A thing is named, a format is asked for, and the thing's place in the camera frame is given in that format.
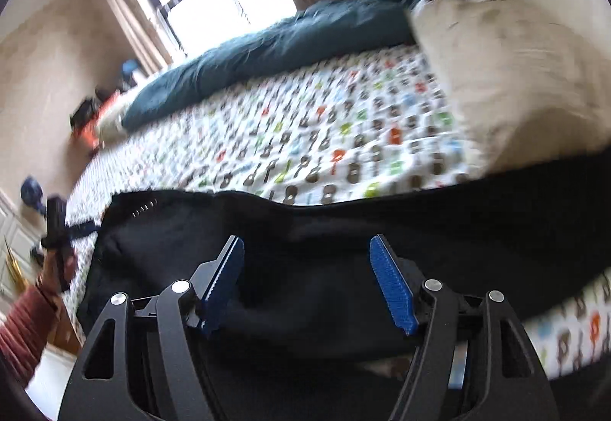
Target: gold object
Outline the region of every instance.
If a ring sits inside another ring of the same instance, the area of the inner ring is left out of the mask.
[[[27,280],[23,273],[21,272],[21,268],[19,267],[19,262],[13,255],[13,251],[10,250],[8,246],[8,242],[6,241],[6,237],[4,237],[4,243],[6,244],[6,266],[8,268],[8,274],[10,275],[10,279],[13,280],[15,284],[15,289],[17,290],[17,294],[21,295],[25,292],[26,287],[28,285]]]

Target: human hand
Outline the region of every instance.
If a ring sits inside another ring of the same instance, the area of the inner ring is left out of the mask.
[[[63,277],[67,283],[70,283],[76,274],[76,256],[72,248],[70,252],[71,255],[66,257],[66,260],[63,262]],[[57,257],[57,250],[49,250],[45,256],[42,273],[40,274],[39,288],[50,296],[56,296],[61,292],[57,273]]]

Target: guitar print bed sheet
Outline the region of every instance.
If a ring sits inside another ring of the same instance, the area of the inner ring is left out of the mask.
[[[331,204],[468,181],[481,165],[424,54],[400,45],[237,84],[149,125],[93,159],[68,202],[68,222],[100,221],[123,191],[228,189]],[[79,269],[64,301],[77,331],[94,244],[95,235],[74,243]],[[608,289],[605,278],[586,290],[586,311],[566,304],[527,324],[550,377],[608,348]]]

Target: person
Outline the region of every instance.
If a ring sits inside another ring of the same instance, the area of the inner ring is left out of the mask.
[[[34,285],[27,287],[0,325],[0,355],[22,388],[34,376],[47,336],[56,319],[60,283],[57,276],[57,252],[49,251]],[[64,263],[64,277],[71,282],[76,273],[74,253]]]

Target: teal blanket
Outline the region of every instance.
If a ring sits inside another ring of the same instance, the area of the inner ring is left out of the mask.
[[[412,44],[413,0],[324,0],[263,31],[229,40],[149,83],[123,118],[134,131],[227,86],[348,53]]]

